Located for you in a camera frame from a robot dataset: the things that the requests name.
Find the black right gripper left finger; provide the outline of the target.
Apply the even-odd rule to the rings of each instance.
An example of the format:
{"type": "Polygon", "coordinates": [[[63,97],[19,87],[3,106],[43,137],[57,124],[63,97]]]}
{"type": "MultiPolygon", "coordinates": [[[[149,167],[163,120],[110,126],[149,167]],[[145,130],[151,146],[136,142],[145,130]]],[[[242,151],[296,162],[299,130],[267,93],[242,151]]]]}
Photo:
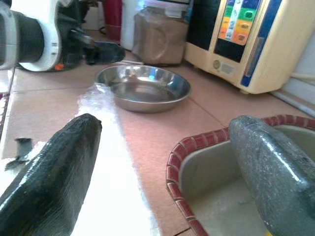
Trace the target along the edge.
{"type": "Polygon", "coordinates": [[[90,186],[101,132],[101,121],[85,113],[48,140],[1,195],[1,235],[71,235],[90,186]]]}

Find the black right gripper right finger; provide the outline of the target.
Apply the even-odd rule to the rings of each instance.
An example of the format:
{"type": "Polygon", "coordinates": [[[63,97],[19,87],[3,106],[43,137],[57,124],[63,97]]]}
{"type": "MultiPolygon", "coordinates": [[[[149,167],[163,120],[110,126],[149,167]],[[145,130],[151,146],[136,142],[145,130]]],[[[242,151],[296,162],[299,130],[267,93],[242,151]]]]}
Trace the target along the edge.
{"type": "Polygon", "coordinates": [[[242,177],[273,236],[315,234],[315,162],[282,131],[252,116],[229,124],[242,177]]]}

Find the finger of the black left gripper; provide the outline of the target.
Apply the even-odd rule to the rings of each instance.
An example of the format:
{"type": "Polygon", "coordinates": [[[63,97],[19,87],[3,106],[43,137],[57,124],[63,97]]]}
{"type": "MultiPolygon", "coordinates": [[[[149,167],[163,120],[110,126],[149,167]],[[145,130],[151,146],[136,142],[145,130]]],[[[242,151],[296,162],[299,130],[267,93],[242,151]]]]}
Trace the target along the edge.
{"type": "Polygon", "coordinates": [[[88,65],[111,64],[122,61],[126,52],[123,47],[113,42],[95,41],[93,47],[84,48],[88,65]]]}
{"type": "Polygon", "coordinates": [[[71,29],[70,36],[76,41],[79,41],[85,48],[95,48],[95,41],[80,29],[71,29]]]}

